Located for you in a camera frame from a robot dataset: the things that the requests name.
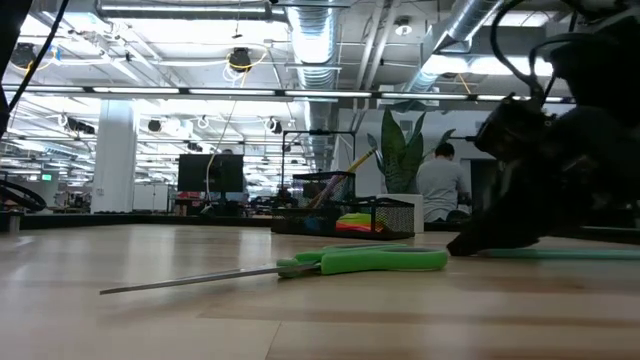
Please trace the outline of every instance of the wire mesh basket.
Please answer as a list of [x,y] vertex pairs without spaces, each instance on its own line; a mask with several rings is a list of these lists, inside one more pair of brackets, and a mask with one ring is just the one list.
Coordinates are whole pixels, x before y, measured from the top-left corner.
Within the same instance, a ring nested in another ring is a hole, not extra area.
[[343,171],[293,175],[291,192],[298,207],[312,207],[316,203],[323,208],[333,207],[336,202],[355,197],[356,175]]
[[283,234],[399,240],[413,237],[413,204],[388,198],[334,201],[332,207],[274,209],[271,230]]

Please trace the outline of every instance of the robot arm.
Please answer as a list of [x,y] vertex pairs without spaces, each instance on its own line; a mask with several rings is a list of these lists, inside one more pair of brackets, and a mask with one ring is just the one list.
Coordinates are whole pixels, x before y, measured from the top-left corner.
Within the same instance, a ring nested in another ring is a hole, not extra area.
[[[521,1],[507,3],[496,21]],[[549,59],[555,75],[566,80],[576,107],[556,117],[542,111],[545,92],[535,74],[514,74],[531,89],[528,99],[509,95],[489,115],[475,145],[497,160],[513,163],[509,190],[468,223],[447,247],[454,256],[489,248],[532,245],[553,229],[579,225],[596,199],[633,200],[640,195],[640,140],[633,129],[636,92],[621,86],[640,80],[634,71],[634,44],[640,40],[640,11],[635,6],[586,12],[589,26],[545,44],[562,44]],[[492,45],[496,44],[492,26]],[[508,62],[497,46],[496,57]],[[612,69],[629,69],[629,77]]]

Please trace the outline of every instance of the snake plant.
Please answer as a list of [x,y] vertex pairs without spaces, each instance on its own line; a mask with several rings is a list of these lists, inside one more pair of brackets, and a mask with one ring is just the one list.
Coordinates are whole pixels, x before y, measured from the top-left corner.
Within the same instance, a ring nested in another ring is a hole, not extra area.
[[[378,169],[382,172],[389,194],[411,193],[412,183],[418,168],[422,162],[435,151],[435,147],[424,152],[424,139],[422,137],[422,123],[426,113],[423,113],[416,121],[413,133],[408,136],[408,141],[393,119],[389,109],[385,110],[382,117],[381,146],[378,147],[376,139],[367,134],[367,140],[371,147],[378,150],[375,153]],[[447,130],[436,147],[451,138],[455,129]]]

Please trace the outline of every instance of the scissors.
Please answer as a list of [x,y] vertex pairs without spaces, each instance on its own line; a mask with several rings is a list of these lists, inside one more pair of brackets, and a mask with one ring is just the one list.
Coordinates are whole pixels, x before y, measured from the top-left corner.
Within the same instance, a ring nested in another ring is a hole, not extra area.
[[299,253],[292,259],[278,260],[275,266],[234,269],[151,284],[107,289],[100,291],[100,295],[264,274],[278,274],[280,277],[293,278],[308,272],[334,275],[372,270],[441,270],[447,264],[448,258],[444,250],[414,248],[404,244],[333,245],[320,250]]

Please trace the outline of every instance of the white pot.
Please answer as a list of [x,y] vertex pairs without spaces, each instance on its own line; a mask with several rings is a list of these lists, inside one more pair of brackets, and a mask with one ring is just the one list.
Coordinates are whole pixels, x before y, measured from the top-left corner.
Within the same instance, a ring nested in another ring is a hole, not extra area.
[[416,194],[379,194],[378,198],[389,198],[413,204],[413,232],[424,232],[423,198]]

